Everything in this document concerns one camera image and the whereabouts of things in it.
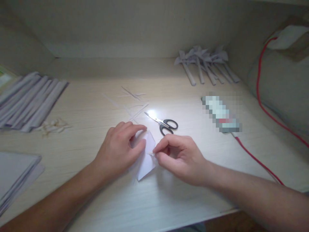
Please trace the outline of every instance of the red wire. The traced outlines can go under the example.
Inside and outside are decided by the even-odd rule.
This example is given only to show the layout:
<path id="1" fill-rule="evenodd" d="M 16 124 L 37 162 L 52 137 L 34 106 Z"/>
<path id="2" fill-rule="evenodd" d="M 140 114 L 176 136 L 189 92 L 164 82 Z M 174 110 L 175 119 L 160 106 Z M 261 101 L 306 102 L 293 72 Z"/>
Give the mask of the red wire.
<path id="1" fill-rule="evenodd" d="M 270 41 L 272 40 L 276 40 L 278 37 L 274 37 L 271 38 L 270 40 L 267 41 L 267 43 L 265 44 L 262 52 L 261 52 L 261 56 L 260 59 L 258 61 L 258 73 L 257 73 L 257 100 L 258 103 L 260 105 L 260 107 L 262 108 L 262 110 L 272 119 L 274 120 L 279 126 L 283 127 L 284 129 L 286 129 L 288 132 L 290 132 L 292 135 L 294 135 L 296 138 L 298 138 L 300 141 L 302 141 L 308 148 L 309 148 L 309 144 L 302 139 L 298 134 L 294 133 L 293 131 L 291 131 L 289 128 L 287 128 L 285 125 L 283 125 L 282 123 L 278 122 L 273 116 L 271 116 L 270 113 L 267 112 L 267 110 L 263 107 L 262 103 L 261 103 L 261 98 L 260 98 L 260 92 L 259 92 L 259 82 L 260 82 L 260 76 L 261 76 L 261 63 L 262 63 L 262 57 L 264 55 L 264 52 L 266 50 L 267 45 L 269 44 Z"/>
<path id="2" fill-rule="evenodd" d="M 255 158 L 254 155 L 252 155 L 245 147 L 244 145 L 242 145 L 241 141 L 239 140 L 238 137 L 235 137 L 237 142 L 240 144 L 240 146 L 256 161 L 258 162 L 259 165 L 261 165 L 263 168 L 265 168 L 270 174 L 272 174 L 277 181 L 279 181 L 280 184 L 284 185 L 284 183 L 279 179 L 279 177 L 277 177 L 268 167 L 266 167 L 261 161 L 259 161 L 257 158 Z"/>

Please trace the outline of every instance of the stack of paper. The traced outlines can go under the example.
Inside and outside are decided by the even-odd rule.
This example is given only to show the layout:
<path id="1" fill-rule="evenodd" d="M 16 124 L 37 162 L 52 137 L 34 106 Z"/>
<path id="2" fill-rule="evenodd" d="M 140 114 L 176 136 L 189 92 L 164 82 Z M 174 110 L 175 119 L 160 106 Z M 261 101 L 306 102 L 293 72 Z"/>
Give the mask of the stack of paper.
<path id="1" fill-rule="evenodd" d="M 21 77 L 0 95 L 0 129 L 30 132 L 39 127 L 67 85 L 38 72 Z"/>
<path id="2" fill-rule="evenodd" d="M 0 216 L 44 171 L 41 156 L 0 152 Z"/>

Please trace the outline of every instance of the folded paper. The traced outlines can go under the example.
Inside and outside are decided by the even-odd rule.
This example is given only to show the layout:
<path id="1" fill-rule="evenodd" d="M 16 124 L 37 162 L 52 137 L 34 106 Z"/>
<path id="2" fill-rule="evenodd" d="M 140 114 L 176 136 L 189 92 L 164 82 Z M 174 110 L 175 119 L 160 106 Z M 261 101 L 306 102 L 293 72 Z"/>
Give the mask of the folded paper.
<path id="1" fill-rule="evenodd" d="M 134 148 L 142 140 L 146 140 L 145 150 L 140 154 L 137 161 L 129 169 L 132 175 L 133 181 L 137 179 L 140 181 L 144 176 L 146 176 L 152 169 L 157 166 L 157 160 L 154 156 L 149 155 L 155 148 L 155 140 L 150 131 L 140 131 L 138 132 L 133 141 L 131 142 L 131 147 Z"/>

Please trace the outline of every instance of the left hand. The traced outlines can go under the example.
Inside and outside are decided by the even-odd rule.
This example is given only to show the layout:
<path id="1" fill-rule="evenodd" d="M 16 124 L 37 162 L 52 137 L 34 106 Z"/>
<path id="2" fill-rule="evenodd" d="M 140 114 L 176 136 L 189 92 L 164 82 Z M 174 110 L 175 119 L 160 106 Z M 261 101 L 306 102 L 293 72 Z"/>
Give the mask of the left hand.
<path id="1" fill-rule="evenodd" d="M 145 149 L 146 140 L 141 140 L 133 149 L 130 140 L 138 131 L 146 129 L 144 125 L 120 122 L 108 130 L 97 156 L 90 164 L 102 185 L 120 176 L 134 164 Z"/>

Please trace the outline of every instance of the right hand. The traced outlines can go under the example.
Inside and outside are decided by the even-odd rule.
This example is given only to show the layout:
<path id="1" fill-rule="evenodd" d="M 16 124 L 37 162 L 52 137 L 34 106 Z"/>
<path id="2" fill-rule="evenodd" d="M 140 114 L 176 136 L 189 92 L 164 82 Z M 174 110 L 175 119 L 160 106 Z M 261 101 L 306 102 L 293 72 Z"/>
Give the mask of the right hand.
<path id="1" fill-rule="evenodd" d="M 164 152 L 168 147 L 178 148 L 180 152 L 176 159 Z M 212 163 L 203 157 L 196 143 L 189 136 L 167 134 L 154 148 L 153 153 L 160 166 L 188 184 L 205 186 L 213 176 Z"/>

